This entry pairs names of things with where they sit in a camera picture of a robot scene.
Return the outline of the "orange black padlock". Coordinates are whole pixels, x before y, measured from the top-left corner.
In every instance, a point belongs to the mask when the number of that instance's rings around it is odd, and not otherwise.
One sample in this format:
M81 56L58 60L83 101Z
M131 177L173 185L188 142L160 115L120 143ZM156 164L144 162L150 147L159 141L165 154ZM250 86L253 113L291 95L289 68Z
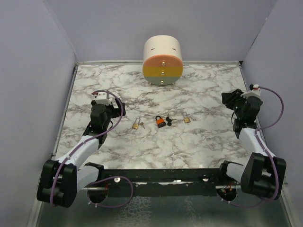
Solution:
M166 122L164 121L164 119L161 116L157 115L155 117L155 120L156 120L156 124L157 124L158 128L162 128L162 127L166 126Z

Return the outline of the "long-shackle brass padlock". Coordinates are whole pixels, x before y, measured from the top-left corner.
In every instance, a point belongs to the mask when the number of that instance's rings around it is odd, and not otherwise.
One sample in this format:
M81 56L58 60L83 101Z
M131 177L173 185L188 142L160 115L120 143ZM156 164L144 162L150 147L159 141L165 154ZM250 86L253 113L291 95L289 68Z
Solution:
M137 117L132 125L132 129L137 130L139 127L140 121L141 121L140 117Z

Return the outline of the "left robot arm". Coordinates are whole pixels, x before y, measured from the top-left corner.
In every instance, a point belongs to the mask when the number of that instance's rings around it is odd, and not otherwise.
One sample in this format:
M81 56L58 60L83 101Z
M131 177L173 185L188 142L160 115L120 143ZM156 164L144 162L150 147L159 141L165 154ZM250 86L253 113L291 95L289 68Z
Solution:
M115 98L115 102L117 107L108 100L91 102L90 122L77 145L61 158L44 163L36 194L38 201L68 208L82 188L90 183L95 187L103 184L104 174L95 164L85 161L117 126L112 119L121 121L125 116L125 104L120 98Z

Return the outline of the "black-headed keys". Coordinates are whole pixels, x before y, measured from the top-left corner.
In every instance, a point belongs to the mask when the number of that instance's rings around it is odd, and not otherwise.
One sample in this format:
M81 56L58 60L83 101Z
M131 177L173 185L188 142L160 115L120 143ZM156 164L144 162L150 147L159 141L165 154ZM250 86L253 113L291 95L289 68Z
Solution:
M168 125L168 126L171 126L171 125L172 125L172 119L169 117L169 114L168 114L167 117L166 117L166 122L167 122L167 125Z

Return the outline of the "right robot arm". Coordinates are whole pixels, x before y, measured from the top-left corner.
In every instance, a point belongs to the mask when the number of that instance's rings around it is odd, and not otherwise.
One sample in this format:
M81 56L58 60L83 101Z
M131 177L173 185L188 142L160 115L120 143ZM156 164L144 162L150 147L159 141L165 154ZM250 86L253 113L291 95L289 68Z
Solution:
M223 185L233 180L239 182L244 193L255 195L265 201L279 198L286 171L286 161L278 158L261 138L256 119L263 104L260 95L264 87L251 84L247 92L236 89L222 93L222 104L233 111L233 131L250 158L246 164L224 161L217 179Z

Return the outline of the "small brass padlock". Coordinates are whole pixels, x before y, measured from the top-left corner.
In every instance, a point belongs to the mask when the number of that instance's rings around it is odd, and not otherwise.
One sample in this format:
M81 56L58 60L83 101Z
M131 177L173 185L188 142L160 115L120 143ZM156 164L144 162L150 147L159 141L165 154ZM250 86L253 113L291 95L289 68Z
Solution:
M182 116L183 116L183 120L184 120L185 123L190 123L191 122L187 112L183 112Z

